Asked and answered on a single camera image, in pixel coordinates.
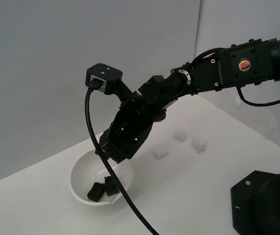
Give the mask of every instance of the black cable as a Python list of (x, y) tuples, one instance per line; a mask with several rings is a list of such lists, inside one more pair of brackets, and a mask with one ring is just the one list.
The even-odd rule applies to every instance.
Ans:
[(237, 87), (237, 91), (238, 91), (238, 94), (240, 96), (240, 99), (248, 104), (248, 105), (251, 105), (251, 106), (255, 106), (255, 107), (267, 107), (267, 106), (273, 106), (273, 105), (276, 105), (276, 104), (280, 104), (280, 100), (277, 100), (277, 101), (274, 101), (274, 102), (269, 102), (269, 103), (263, 103), (263, 104), (256, 104), (256, 103), (252, 103), (252, 102), (249, 102), (247, 101), (244, 96), (243, 96), (243, 93), (241, 91), (241, 87)]
[(95, 146), (95, 149), (97, 151), (97, 153), (99, 154), (103, 164), (105, 165), (106, 169), (108, 170), (108, 172), (110, 173), (111, 177), (113, 178), (115, 184), (117, 185), (117, 187), (119, 188), (119, 191), (121, 192), (121, 194), (123, 195), (123, 197), (125, 198), (125, 200), (127, 201), (128, 205), (130, 206), (130, 208), (133, 210), (133, 212), (136, 214), (136, 216), (139, 218), (139, 220), (145, 225), (145, 227), (154, 235), (159, 235), (157, 231), (154, 230), (154, 228), (149, 224), (148, 221), (146, 221), (146, 219), (143, 217), (143, 215), (140, 213), (140, 211), (137, 209), (137, 207), (135, 206), (135, 204), (133, 203), (133, 201), (130, 199), (129, 195), (127, 194), (126, 190), (124, 189), (124, 186), (121, 184), (121, 182), (119, 181), (118, 177), (116, 176), (115, 172), (113, 171), (112, 167), (110, 166), (110, 164), (108, 163), (108, 161), (106, 160), (107, 157), (105, 156), (105, 154), (103, 153), (100, 145), (98, 144), (93, 128), (92, 128), (92, 124), (91, 124), (91, 119), (90, 119), (90, 110), (89, 110), (89, 101), (90, 101), (90, 95), (93, 92), (92, 88), (89, 88), (86, 94), (86, 99), (85, 99), (85, 115), (86, 115), (86, 123), (87, 123), (87, 127), (88, 127), (88, 131), (92, 140), (92, 143)]
[(216, 53), (222, 49), (225, 49), (225, 48), (222, 48), (222, 47), (218, 47), (218, 48), (213, 48), (213, 49), (210, 49), (210, 50), (207, 50), (201, 54), (199, 54), (197, 57), (194, 58), (194, 60), (192, 61), (192, 66), (196, 66), (197, 63), (202, 60), (204, 57), (208, 56), (208, 55), (211, 55), (213, 53)]

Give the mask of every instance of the white bowl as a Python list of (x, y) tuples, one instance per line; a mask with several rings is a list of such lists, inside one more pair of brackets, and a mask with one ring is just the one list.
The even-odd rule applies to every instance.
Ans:
[[(110, 197), (104, 193), (99, 202), (94, 202), (87, 198), (87, 194), (93, 184), (95, 182), (104, 183), (104, 177), (110, 175), (100, 157), (94, 152), (95, 150), (92, 150), (80, 157), (72, 167), (69, 180), (70, 192), (79, 202), (86, 205), (102, 206), (112, 204), (122, 197), (121, 193)], [(108, 162), (127, 190), (134, 177), (134, 170), (130, 161), (124, 160), (117, 164), (112, 159), (109, 159)]]

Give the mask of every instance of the white table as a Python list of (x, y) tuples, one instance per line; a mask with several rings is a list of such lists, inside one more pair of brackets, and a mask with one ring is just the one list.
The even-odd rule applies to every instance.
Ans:
[[(184, 143), (171, 140), (175, 127), (190, 134)], [(190, 146), (192, 133), (208, 140), (201, 154)], [(172, 150), (155, 160), (152, 146), (161, 141)], [(0, 235), (149, 234), (123, 199), (92, 207), (72, 197), (71, 167), (91, 149), (86, 140), (2, 179)], [(230, 188), (254, 170), (280, 173), (280, 147), (201, 97), (187, 96), (154, 124), (132, 163), (130, 196), (161, 235), (236, 235)]]

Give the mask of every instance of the robotic arm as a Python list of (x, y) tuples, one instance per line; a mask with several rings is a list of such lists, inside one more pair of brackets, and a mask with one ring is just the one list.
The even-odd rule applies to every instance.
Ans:
[(172, 69), (168, 78), (151, 77), (138, 89), (140, 94), (131, 92), (122, 82), (121, 71), (105, 64), (87, 70), (86, 86), (94, 79), (103, 82), (99, 91), (115, 94), (121, 101), (114, 121), (99, 141), (108, 159), (120, 163), (134, 156), (153, 123), (164, 120), (166, 108), (178, 98), (229, 87), (241, 92), (247, 84), (280, 81), (280, 40), (249, 40), (230, 48), (208, 50), (192, 63)]

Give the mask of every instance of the orange logo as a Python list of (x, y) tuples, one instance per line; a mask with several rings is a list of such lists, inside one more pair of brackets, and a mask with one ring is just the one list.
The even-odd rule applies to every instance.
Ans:
[(248, 59), (243, 58), (239, 61), (239, 69), (243, 72), (248, 71), (251, 68), (251, 63)]

